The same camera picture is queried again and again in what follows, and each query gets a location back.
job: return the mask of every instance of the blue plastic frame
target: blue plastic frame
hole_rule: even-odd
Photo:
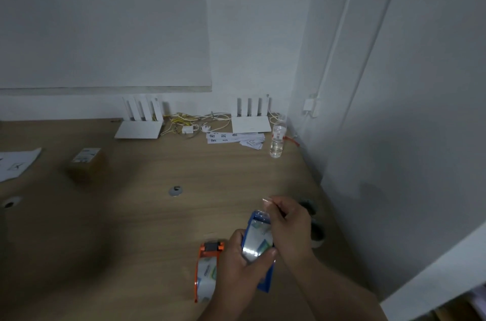
[[[268,216],[268,214],[266,214],[262,211],[253,211],[253,213],[251,214],[250,220],[248,220],[248,225],[246,226],[245,235],[243,236],[243,240],[241,241],[241,248],[243,248],[245,246],[246,235],[248,234],[248,229],[250,229],[250,224],[251,224],[252,220],[257,220],[257,221],[264,222],[266,224],[270,224],[270,217]],[[272,274],[273,274],[274,264],[275,264],[275,261],[274,261],[274,263],[272,263],[270,269],[268,269],[267,275],[265,275],[265,281],[263,283],[259,283],[258,286],[257,286],[257,289],[264,291],[265,293],[268,293],[269,290],[270,290],[270,283],[272,282]]]

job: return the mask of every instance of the water bottle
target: water bottle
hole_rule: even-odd
[[[270,156],[278,158],[282,155],[283,150],[283,137],[287,133],[287,118],[285,115],[280,114],[278,121],[274,124],[272,131],[272,144],[270,145]]]

